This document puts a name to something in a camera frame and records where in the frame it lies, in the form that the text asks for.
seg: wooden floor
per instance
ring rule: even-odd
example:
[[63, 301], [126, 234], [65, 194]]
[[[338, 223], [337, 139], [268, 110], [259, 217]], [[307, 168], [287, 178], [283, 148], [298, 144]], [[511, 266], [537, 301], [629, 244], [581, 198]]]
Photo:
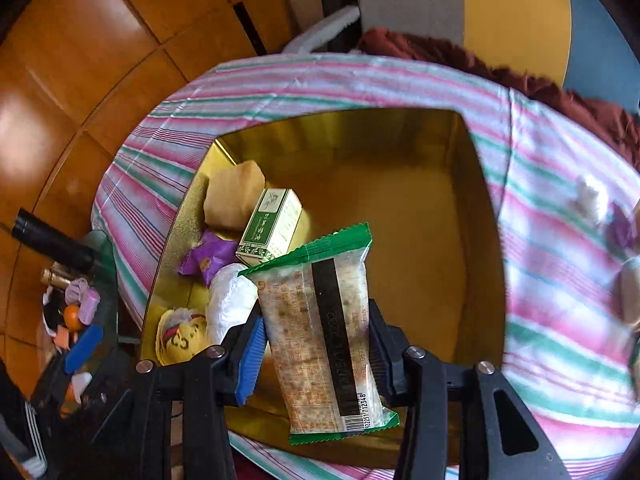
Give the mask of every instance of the wooden floor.
[[[149, 111], [296, 32], [287, 0], [31, 0], [0, 45], [0, 221], [24, 207], [80, 237], [104, 171]], [[0, 232], [0, 355], [26, 394], [48, 264]]]

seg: brown fabric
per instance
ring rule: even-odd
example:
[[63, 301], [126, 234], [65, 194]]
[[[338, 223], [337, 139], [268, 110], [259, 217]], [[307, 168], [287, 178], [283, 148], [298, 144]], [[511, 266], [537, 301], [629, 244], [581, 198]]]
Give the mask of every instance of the brown fabric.
[[238, 451], [234, 449], [232, 452], [238, 480], [273, 480], [273, 477], [269, 473], [255, 465]]
[[489, 68], [481, 59], [448, 40], [399, 34], [386, 28], [368, 30], [360, 39], [361, 51], [374, 56], [429, 61], [474, 74], [522, 92], [580, 124], [619, 153], [640, 172], [640, 128], [621, 107], [598, 99], [585, 99], [563, 90], [551, 79], [519, 74], [509, 68]]

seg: metal screw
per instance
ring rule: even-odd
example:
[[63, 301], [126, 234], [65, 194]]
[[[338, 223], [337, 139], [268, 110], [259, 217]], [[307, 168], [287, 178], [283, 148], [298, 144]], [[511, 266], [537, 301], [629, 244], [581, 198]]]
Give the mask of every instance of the metal screw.
[[405, 352], [411, 359], [422, 359], [427, 355], [427, 351], [424, 348], [416, 345], [409, 346]]
[[220, 359], [225, 354], [225, 348], [220, 345], [210, 346], [205, 350], [207, 357], [211, 357], [212, 359]]
[[495, 372], [495, 366], [492, 365], [489, 361], [480, 361], [477, 368], [481, 374], [485, 375], [491, 375]]
[[138, 361], [136, 364], [136, 371], [139, 374], [148, 374], [153, 369], [154, 362], [149, 359], [142, 359], [142, 361]]

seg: black label stripe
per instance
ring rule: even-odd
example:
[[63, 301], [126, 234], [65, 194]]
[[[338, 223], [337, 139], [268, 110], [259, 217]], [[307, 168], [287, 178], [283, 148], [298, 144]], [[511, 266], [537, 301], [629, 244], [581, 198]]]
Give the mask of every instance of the black label stripe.
[[359, 415], [358, 393], [334, 260], [312, 263], [311, 272], [340, 416]]

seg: striped cloth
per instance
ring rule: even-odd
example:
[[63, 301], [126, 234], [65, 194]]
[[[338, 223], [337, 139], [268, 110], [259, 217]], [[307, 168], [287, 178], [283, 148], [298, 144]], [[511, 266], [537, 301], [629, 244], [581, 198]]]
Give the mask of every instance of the striped cloth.
[[[222, 64], [176, 92], [126, 140], [92, 211], [94, 228], [114, 241], [132, 315], [142, 322], [169, 228], [213, 139], [320, 110], [394, 106], [453, 108], [464, 116], [502, 241], [502, 370], [571, 475], [603, 477], [640, 424], [626, 368], [632, 340], [614, 286], [626, 254], [578, 215], [575, 182], [592, 174], [630, 212], [640, 176], [567, 118], [480, 78], [391, 58], [269, 56]], [[319, 475], [313, 461], [232, 440], [265, 468], [268, 455], [280, 478], [390, 474], [325, 465]]]

